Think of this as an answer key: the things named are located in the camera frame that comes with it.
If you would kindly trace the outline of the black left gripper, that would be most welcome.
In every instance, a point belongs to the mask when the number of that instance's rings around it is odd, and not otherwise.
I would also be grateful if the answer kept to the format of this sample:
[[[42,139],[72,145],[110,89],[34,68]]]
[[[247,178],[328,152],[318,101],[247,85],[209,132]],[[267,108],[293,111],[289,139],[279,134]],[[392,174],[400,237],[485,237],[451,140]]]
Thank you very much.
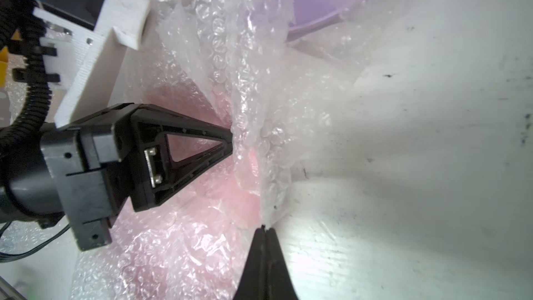
[[[65,217],[80,250],[104,247],[133,180],[133,209],[147,211],[232,152],[230,129],[154,105],[117,105],[61,128],[46,124],[1,159],[1,222],[45,229]]]

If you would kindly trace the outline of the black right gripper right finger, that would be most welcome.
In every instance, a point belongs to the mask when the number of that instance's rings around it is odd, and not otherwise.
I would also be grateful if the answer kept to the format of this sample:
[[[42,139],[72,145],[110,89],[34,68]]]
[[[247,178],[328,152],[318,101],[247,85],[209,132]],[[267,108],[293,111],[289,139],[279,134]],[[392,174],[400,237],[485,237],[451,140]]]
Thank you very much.
[[[274,229],[266,230],[265,296],[266,299],[298,300],[292,284],[287,263]]]

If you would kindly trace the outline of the pink dinner plate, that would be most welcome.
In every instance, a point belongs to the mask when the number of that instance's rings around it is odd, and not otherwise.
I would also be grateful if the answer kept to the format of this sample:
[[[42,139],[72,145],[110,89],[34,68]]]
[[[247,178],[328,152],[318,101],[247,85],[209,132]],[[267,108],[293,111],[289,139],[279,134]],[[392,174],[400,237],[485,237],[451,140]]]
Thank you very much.
[[[231,299],[260,223],[257,153],[207,171],[159,208],[127,206],[115,229],[111,299]]]

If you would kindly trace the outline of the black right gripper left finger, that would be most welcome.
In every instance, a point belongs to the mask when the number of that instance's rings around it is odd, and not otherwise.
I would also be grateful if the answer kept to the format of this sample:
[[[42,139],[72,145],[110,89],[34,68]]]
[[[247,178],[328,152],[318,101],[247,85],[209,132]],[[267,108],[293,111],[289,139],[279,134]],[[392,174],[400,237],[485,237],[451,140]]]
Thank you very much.
[[[266,259],[266,229],[261,226],[255,230],[253,240],[242,277],[233,297],[233,300],[242,299],[266,299],[265,283],[265,259]]]

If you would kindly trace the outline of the clear bubble wrap sheet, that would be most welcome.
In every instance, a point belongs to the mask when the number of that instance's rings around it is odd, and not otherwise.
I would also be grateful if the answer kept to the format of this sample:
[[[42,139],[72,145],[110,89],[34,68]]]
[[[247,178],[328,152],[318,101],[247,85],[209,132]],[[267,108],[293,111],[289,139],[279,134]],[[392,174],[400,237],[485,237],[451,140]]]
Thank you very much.
[[[389,1],[351,6],[301,36],[258,34],[248,40],[228,33],[227,18],[211,0],[151,0],[155,21],[141,50],[126,54],[120,72],[124,96],[229,128],[233,155],[226,160],[256,151],[255,229],[271,225],[287,212],[292,168],[331,129],[362,70],[364,50],[380,26],[369,17],[382,18]],[[355,18],[355,11],[365,17]],[[110,246],[80,254],[72,299],[111,299],[109,256],[118,221]]]

